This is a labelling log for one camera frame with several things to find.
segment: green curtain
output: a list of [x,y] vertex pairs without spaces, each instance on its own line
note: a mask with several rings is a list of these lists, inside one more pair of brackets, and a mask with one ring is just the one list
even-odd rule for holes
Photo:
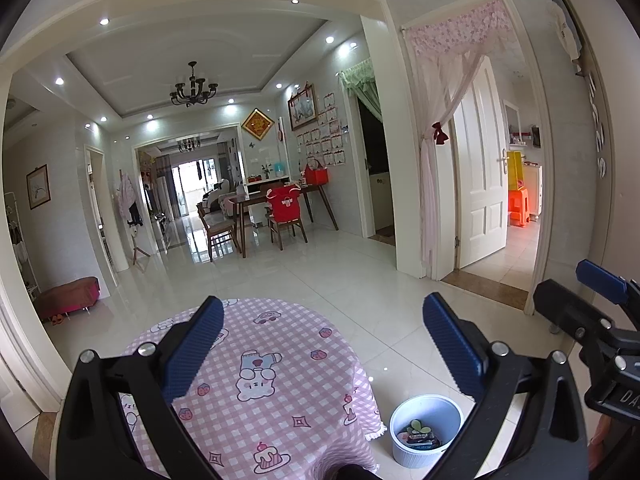
[[349,92],[362,101],[375,118],[382,122],[380,98],[371,58],[340,72],[340,81]]

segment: pink checkered tablecloth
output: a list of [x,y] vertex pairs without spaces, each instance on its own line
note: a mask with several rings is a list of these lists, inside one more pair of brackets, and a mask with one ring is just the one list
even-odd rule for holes
[[[173,403],[225,480],[322,480],[341,465],[376,469],[368,440],[386,427],[349,343],[323,316],[282,300],[224,300],[224,328],[189,393]],[[141,334],[158,342],[195,308]],[[131,396],[122,406],[146,466],[166,476]]]

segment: black chandelier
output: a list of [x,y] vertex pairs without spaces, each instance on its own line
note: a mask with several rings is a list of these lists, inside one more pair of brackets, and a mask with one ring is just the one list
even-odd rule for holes
[[202,86],[204,85],[205,79],[203,77],[196,79],[195,70],[193,67],[197,65],[197,61],[190,61],[189,66],[191,67],[191,77],[189,81],[191,83],[191,95],[185,95],[183,92],[183,88],[185,83],[178,83],[175,86],[175,92],[171,92],[169,95],[171,96],[171,102],[176,105],[187,105],[187,108],[194,104],[206,104],[209,99],[211,99],[216,92],[218,91],[218,83],[211,83],[209,85],[209,90],[202,91]]
[[200,139],[194,139],[190,137],[189,139],[179,140],[178,141],[178,149],[181,152],[192,152],[200,147]]

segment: red bow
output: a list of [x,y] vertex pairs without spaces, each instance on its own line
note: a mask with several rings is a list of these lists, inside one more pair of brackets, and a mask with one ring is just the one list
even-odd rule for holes
[[433,139],[436,141],[436,144],[444,144],[444,141],[449,139],[449,136],[442,131],[442,124],[433,123],[431,127],[434,128]]

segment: blue container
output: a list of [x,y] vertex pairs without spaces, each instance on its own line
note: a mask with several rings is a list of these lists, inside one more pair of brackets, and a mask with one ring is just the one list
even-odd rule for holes
[[[442,443],[441,447],[420,451],[408,448],[398,439],[398,433],[402,433],[414,418],[433,430]],[[396,408],[389,421],[394,459],[401,466],[408,468],[433,467],[456,437],[464,422],[462,410],[449,397],[421,395],[406,400]]]

